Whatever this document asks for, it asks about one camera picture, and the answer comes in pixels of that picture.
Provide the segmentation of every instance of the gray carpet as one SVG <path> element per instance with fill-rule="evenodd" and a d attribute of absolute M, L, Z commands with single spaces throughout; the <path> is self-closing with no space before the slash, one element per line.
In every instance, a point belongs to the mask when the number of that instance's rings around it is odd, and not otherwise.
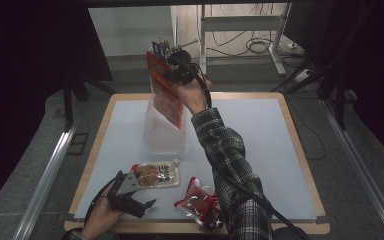
<path fill-rule="evenodd" d="M 104 82 L 119 93 L 149 92 L 147 69 L 143 59 L 126 62 L 110 59 L 113 82 Z M 291 62 L 294 66 L 298 60 Z M 287 67 L 288 74 L 293 68 Z M 213 60 L 207 67 L 213 91 L 270 91 L 284 78 L 277 76 L 268 57 L 260 59 Z M 84 145 L 72 144 L 58 172 L 30 239 L 60 239 L 63 224 L 77 189 L 88 154 L 97 134 L 110 96 L 86 84 L 90 99 L 77 128 L 77 140 L 87 137 Z M 310 169 L 331 224 L 327 235 L 311 239 L 384 239 L 384 225 L 361 184 L 350 160 L 332 130 L 315 94 L 318 83 L 286 96 Z M 75 109 L 81 103 L 74 100 Z M 369 172 L 384 193 L 384 147 L 361 123 L 352 104 L 345 108 L 345 124 Z M 29 148 L 0 192 L 0 239 L 9 239 L 19 224 L 46 164 L 64 129 L 63 98 L 58 92 L 46 103 L 46 115 Z M 155 239 L 156 236 L 122 235 L 121 239 Z M 167 239 L 193 239 L 196 236 L 160 236 Z M 100 239 L 114 239 L 107 234 Z"/>

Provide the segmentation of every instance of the plastic container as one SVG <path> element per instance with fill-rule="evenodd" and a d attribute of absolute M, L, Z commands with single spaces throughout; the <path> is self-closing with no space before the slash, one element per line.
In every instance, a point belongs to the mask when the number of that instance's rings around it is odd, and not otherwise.
<path fill-rule="evenodd" d="M 143 139 L 148 149 L 155 154 L 179 154 L 186 144 L 186 111 L 183 109 L 181 126 L 176 127 L 153 106 L 149 100 L 145 117 Z"/>

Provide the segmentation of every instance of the red snack bag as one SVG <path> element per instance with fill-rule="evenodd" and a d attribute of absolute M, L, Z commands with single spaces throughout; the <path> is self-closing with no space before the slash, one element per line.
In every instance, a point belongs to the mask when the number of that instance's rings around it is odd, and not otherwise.
<path fill-rule="evenodd" d="M 185 198 L 174 203 L 174 207 L 195 218 L 198 224 L 213 232 L 220 231 L 223 227 L 216 193 L 211 194 L 201 188 L 195 177 L 189 181 Z"/>

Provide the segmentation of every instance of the plaid sleeve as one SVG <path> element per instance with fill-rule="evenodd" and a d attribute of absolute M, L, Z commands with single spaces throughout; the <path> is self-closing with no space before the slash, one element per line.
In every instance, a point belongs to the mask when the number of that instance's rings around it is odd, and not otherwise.
<path fill-rule="evenodd" d="M 253 174 L 245 159 L 242 137 L 233 129 L 224 126 L 218 110 L 207 109 L 194 115 L 192 124 L 199 143 L 213 162 L 225 174 L 270 204 L 263 194 L 260 178 Z M 213 175 L 230 239 L 272 239 L 271 214 L 248 194 L 227 182 L 214 169 Z"/>

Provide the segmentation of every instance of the person's left hand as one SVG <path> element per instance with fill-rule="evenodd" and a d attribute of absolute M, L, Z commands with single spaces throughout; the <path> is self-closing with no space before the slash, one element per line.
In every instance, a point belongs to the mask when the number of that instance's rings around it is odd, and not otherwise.
<path fill-rule="evenodd" d="M 96 202 L 95 208 L 81 232 L 81 235 L 88 240 L 95 239 L 101 234 L 111 230 L 124 214 L 122 211 L 113 210 L 110 206 L 107 194 L 111 186 L 112 184 L 105 189 L 102 197 Z"/>

